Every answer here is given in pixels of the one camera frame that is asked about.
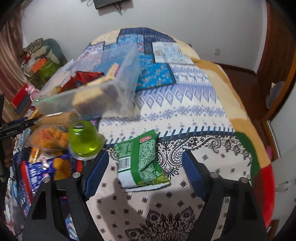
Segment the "transparent plastic bin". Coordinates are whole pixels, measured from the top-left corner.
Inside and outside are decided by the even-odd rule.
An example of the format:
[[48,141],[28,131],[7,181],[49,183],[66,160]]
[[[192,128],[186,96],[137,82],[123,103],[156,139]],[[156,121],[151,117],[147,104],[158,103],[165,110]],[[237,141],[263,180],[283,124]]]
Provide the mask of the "transparent plastic bin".
[[[76,71],[104,72],[117,63],[120,69],[114,80],[53,95],[55,86],[63,86]],[[62,67],[42,89],[33,105],[44,115],[77,111],[84,117],[128,117],[133,114],[133,98],[141,72],[141,61],[136,43],[93,53]],[[73,99],[87,102],[73,106]]]

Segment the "curtain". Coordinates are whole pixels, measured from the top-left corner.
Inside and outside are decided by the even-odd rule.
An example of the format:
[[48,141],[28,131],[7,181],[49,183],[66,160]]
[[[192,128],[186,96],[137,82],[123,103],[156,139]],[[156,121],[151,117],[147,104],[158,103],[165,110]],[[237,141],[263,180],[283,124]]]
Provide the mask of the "curtain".
[[0,32],[0,93],[5,94],[2,118],[6,122],[16,119],[11,101],[21,87],[28,83],[20,68],[24,57],[21,28],[24,8],[18,8]]

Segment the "bed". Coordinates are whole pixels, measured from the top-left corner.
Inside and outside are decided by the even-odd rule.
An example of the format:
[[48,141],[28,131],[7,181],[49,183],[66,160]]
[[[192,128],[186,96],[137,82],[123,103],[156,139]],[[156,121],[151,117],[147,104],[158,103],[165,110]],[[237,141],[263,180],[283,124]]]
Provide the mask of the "bed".
[[[143,70],[134,99],[137,115],[99,121],[99,132],[107,139],[105,149],[110,160],[95,196],[87,202],[103,238],[185,240],[188,237],[204,203],[195,195],[182,167],[181,154],[185,150],[191,150],[210,172],[223,178],[250,179],[267,227],[274,208],[270,160],[223,69],[201,60],[188,44],[149,28],[123,28],[101,35],[79,58],[131,42],[138,45]],[[158,161],[171,186],[126,193],[117,180],[114,145],[151,129],[158,134]],[[15,182],[10,184],[10,193],[21,189],[21,180],[18,186]],[[228,203],[226,197],[212,239],[222,232]],[[66,223],[71,237],[76,239],[77,224],[70,217]]]

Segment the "green snack bag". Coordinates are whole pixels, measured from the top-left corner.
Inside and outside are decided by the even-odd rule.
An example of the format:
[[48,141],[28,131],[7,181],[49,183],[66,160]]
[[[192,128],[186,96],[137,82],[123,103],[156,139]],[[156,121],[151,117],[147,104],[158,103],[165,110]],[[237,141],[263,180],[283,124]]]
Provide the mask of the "green snack bag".
[[154,190],[170,185],[156,159],[156,133],[148,131],[116,144],[118,179],[127,191]]

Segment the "wall outlet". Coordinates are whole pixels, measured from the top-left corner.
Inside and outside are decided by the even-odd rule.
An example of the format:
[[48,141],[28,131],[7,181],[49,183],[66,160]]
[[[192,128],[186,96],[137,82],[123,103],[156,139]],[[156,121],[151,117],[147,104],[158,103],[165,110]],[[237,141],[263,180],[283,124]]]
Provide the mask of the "wall outlet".
[[214,50],[214,55],[220,55],[220,49],[215,49]]

